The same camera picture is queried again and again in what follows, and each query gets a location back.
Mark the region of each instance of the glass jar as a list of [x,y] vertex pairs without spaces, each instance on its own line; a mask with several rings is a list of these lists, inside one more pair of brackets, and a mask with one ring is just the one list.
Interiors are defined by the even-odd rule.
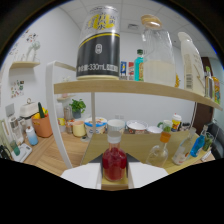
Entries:
[[110,131],[107,134],[109,148],[103,153],[104,176],[109,181],[119,181],[125,175],[126,153],[120,148],[121,133]]

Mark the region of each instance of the lid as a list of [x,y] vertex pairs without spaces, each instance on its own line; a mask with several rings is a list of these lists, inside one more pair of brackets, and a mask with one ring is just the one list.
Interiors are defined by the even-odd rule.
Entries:
[[26,128],[26,132],[32,132],[33,131],[33,127],[32,126],[28,126],[27,128]]
[[195,132],[196,132],[196,128],[191,127],[191,128],[189,129],[189,133],[190,133],[191,136],[194,135]]
[[121,133],[119,131],[109,131],[107,141],[112,144],[119,143],[121,141]]
[[144,25],[147,28],[152,29],[161,29],[162,28],[162,22],[159,20],[158,17],[153,15],[144,15],[141,17],[142,25]]
[[171,134],[163,131],[163,132],[161,132],[160,141],[164,142],[164,143],[167,143],[167,142],[169,142],[170,137],[171,137]]
[[137,54],[143,54],[143,50],[142,49],[138,49],[137,50]]
[[184,41],[184,40],[192,41],[191,37],[187,33],[184,33],[184,32],[179,32],[178,37],[180,41]]
[[173,115],[173,119],[176,120],[176,121],[181,121],[182,118],[180,115],[177,115],[176,113]]

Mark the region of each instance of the white container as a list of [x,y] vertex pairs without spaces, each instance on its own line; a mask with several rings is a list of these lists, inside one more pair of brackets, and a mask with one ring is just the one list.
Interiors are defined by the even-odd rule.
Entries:
[[121,134],[124,133],[125,122],[119,119],[109,120],[107,123],[107,132],[109,131],[119,131]]
[[201,57],[191,37],[179,32],[181,55],[184,64],[184,89],[205,96],[205,78]]
[[[106,124],[107,120],[102,117],[96,117],[96,134],[103,134],[106,132]],[[89,138],[93,135],[93,124],[92,124],[92,117],[87,118],[85,120],[85,128],[86,134]]]

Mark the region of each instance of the condiment bottle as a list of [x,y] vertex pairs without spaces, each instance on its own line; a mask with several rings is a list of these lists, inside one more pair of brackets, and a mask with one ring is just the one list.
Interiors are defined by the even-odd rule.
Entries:
[[160,144],[154,146],[146,159],[146,163],[152,166],[163,167],[168,158],[167,143],[169,142],[171,134],[168,132],[161,132]]
[[172,161],[176,165],[182,165],[184,161],[188,158],[188,155],[192,149],[193,142],[192,138],[194,137],[194,134],[196,132],[196,129],[191,127],[189,130],[188,137],[185,138],[179,145],[176,153],[174,154]]
[[107,134],[109,148],[103,153],[103,170],[109,181],[119,181],[125,175],[126,153],[120,148],[121,133],[110,131]]
[[207,130],[208,130],[208,126],[204,125],[201,135],[196,139],[194,146],[192,147],[192,149],[190,151],[191,156],[193,156],[193,157],[198,156],[199,152],[201,151],[202,147],[205,144],[205,136],[206,136]]

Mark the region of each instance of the white cap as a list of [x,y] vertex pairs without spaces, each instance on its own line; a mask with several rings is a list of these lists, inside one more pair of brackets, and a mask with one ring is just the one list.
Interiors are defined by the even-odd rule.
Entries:
[[189,130],[189,132],[190,132],[190,135],[191,135],[191,136],[194,135],[195,132],[196,132],[196,128],[191,127],[190,130]]
[[180,41],[184,41],[184,40],[192,41],[191,37],[187,33],[184,33],[184,32],[179,32],[178,37]]
[[121,133],[119,131],[109,131],[107,141],[112,144],[119,143],[121,141]]
[[177,115],[177,114],[173,115],[173,119],[176,120],[176,121],[181,121],[182,120],[181,116]]

